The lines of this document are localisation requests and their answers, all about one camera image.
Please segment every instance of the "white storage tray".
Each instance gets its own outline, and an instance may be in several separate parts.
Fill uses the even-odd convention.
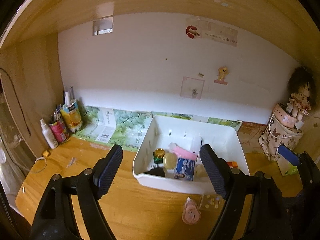
[[[215,194],[209,177],[193,181],[173,178],[174,170],[165,170],[166,177],[159,177],[143,172],[154,165],[153,152],[157,148],[169,150],[170,143],[189,150],[192,139],[200,136],[203,144],[209,144],[218,157],[227,162],[236,161],[239,169],[249,175],[249,169],[244,157],[236,131],[229,126],[183,120],[166,116],[154,116],[145,138],[133,160],[133,176],[146,187],[187,194]]]

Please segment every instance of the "white cable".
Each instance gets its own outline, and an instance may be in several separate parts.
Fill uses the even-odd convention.
[[[47,166],[47,159],[46,159],[45,157],[39,157],[39,158],[36,159],[35,164],[36,164],[36,162],[39,161],[39,160],[44,160],[44,161],[45,161],[45,166],[44,166],[41,170],[39,170],[39,171],[36,171],[36,172],[30,171],[31,173],[37,174],[37,173],[43,171],[43,170],[46,168],[46,166]]]
[[[276,136],[274,136],[274,135],[272,134],[272,132],[271,132],[271,130],[270,130],[270,126],[271,126],[271,120],[272,120],[272,118],[273,118],[274,115],[275,115],[275,111],[272,112],[273,114],[272,114],[272,116],[271,116],[271,118],[270,118],[269,125],[268,125],[268,129],[269,129],[270,134],[271,134],[274,138],[277,138],[277,139],[285,139],[285,138],[291,138],[291,137],[297,136],[297,135],[299,134],[299,130],[298,130],[298,133],[297,133],[297,134],[294,134],[294,135],[291,135],[291,136],[287,136],[287,137],[276,137]]]
[[[13,157],[13,155],[11,155],[11,152],[10,152],[10,151],[7,150],[7,153],[8,153],[8,155],[9,155],[9,157],[11,158],[12,162],[13,162],[15,165],[17,165],[19,168],[21,168],[21,169],[23,169],[23,170],[25,170],[25,171],[27,171],[27,172],[30,172],[30,169],[22,166],[21,164],[19,164],[19,163],[17,162],[17,160]]]

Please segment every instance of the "pink can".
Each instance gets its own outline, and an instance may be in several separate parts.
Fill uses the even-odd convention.
[[[49,123],[51,131],[59,143],[69,138],[69,132],[62,118],[54,123]]]

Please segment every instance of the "blue box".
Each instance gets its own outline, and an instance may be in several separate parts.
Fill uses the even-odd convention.
[[[176,170],[174,172],[175,179],[193,181],[196,161],[184,158],[178,158]]]

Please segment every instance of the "black cord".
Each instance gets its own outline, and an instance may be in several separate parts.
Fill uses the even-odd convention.
[[[23,117],[24,123],[26,124],[27,130],[29,132],[29,136],[31,136],[31,131],[30,131],[29,127],[28,127],[28,124],[27,124],[26,118],[24,116],[24,113],[23,113],[23,110],[22,110],[22,107],[21,107],[21,104],[20,104],[16,89],[14,88],[14,84],[12,82],[12,79],[11,79],[10,75],[8,74],[8,72],[4,68],[0,67],[0,70],[2,70],[8,76],[8,78],[9,78],[9,80],[11,82],[11,85],[12,85],[12,88],[13,88],[13,92],[14,92],[14,94],[16,96],[17,101],[18,101],[18,104],[19,104],[19,107],[20,107],[20,110],[21,110],[21,113],[22,113],[22,117]]]

